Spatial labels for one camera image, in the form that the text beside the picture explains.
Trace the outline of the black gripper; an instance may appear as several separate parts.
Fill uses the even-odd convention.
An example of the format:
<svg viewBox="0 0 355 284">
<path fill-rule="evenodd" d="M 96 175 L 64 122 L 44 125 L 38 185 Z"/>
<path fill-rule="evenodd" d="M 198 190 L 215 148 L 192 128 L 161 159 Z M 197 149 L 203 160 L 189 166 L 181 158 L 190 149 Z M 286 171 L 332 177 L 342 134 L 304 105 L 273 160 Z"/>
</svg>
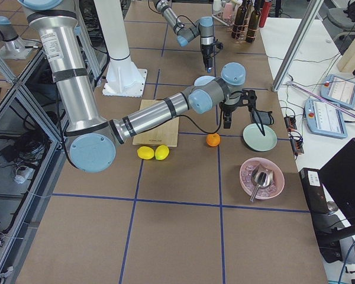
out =
<svg viewBox="0 0 355 284">
<path fill-rule="evenodd" d="M 232 92 L 224 102 L 220 102 L 224 128 L 231 128 L 232 113 L 238 107 L 247 107 L 253 122 L 257 125 L 261 135 L 266 136 L 262 118 L 256 109 L 256 92 L 252 89 L 242 89 Z"/>
<path fill-rule="evenodd" d="M 223 43 L 215 37 L 201 37 L 201 54 L 207 72 L 212 70 L 212 57 L 216 55 L 215 49 L 222 50 Z"/>
</svg>

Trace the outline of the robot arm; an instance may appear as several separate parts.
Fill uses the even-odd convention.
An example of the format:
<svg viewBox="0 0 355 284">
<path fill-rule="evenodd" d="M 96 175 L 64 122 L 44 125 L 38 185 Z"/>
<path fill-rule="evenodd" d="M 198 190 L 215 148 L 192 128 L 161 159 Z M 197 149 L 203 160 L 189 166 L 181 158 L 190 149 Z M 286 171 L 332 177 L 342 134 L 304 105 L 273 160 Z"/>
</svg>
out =
<svg viewBox="0 0 355 284">
<path fill-rule="evenodd" d="M 184 15 L 176 15 L 168 1 L 153 1 L 153 4 L 176 34 L 177 42 L 181 47 L 187 46 L 197 37 L 200 38 L 204 69 L 211 73 L 214 57 L 223 49 L 222 42 L 214 36 L 214 19 L 201 17 L 193 22 Z"/>
<path fill-rule="evenodd" d="M 229 128 L 231 115 L 247 107 L 263 128 L 256 108 L 256 94 L 243 88 L 245 68 L 227 63 L 221 74 L 202 86 L 189 86 L 147 108 L 126 114 L 124 98 L 143 94 L 147 71 L 131 59 L 121 4 L 95 1 L 99 23 L 109 57 L 103 98 L 93 90 L 75 34 L 78 26 L 77 1 L 22 1 L 29 26 L 38 32 L 51 68 L 51 75 L 66 109 L 69 125 L 66 156 L 70 164 L 84 172 L 107 169 L 118 146 L 194 110 L 203 114 L 221 108 L 221 126 Z"/>
</svg>

